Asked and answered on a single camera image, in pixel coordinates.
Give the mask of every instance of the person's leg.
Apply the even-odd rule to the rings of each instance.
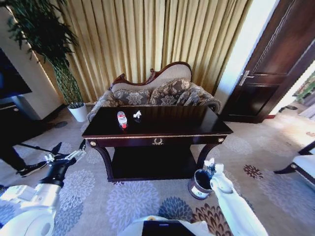
[[[24,160],[19,156],[13,147],[2,147],[0,149],[0,159],[17,171],[21,171],[26,168]]]
[[[22,177],[29,176],[47,164],[46,161],[42,161],[34,165],[26,165],[24,160],[19,156],[13,147],[5,147],[2,149],[3,151],[0,152],[0,159],[16,169],[17,174],[20,174]]]

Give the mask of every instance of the plant stem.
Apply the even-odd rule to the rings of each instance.
[[[65,61],[51,61],[57,79],[57,84],[63,94],[68,108],[79,108],[84,105],[76,80]]]

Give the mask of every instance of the table leg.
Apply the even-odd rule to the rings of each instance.
[[[203,168],[204,160],[206,159],[206,157],[207,157],[208,153],[211,151],[211,149],[213,149],[216,145],[218,145],[218,144],[206,144],[206,146],[203,147],[203,149],[201,150],[199,157],[198,157],[197,169]]]
[[[105,163],[106,171],[107,171],[107,179],[108,181],[112,181],[113,171],[112,171],[112,161],[110,159],[110,155],[105,147],[95,147],[95,149],[101,154],[103,161]]]

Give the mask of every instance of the white figurine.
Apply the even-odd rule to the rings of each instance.
[[[140,119],[140,116],[141,116],[141,112],[140,112],[140,111],[137,111],[136,114],[133,114],[133,118],[138,118],[138,119]]]
[[[205,166],[207,168],[213,167],[214,163],[215,163],[215,159],[212,157],[209,161],[205,160]]]

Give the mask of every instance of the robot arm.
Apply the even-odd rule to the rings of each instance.
[[[223,164],[215,165],[210,180],[222,213],[234,235],[267,236],[267,232],[247,202],[238,195],[232,182],[223,173]]]
[[[51,236],[59,202],[59,191],[63,187],[64,175],[85,154],[85,140],[80,149],[70,155],[52,156],[46,160],[50,166],[46,178],[36,188],[26,185],[12,186],[1,196],[2,200],[20,203],[23,213],[11,219],[0,229],[0,236]]]

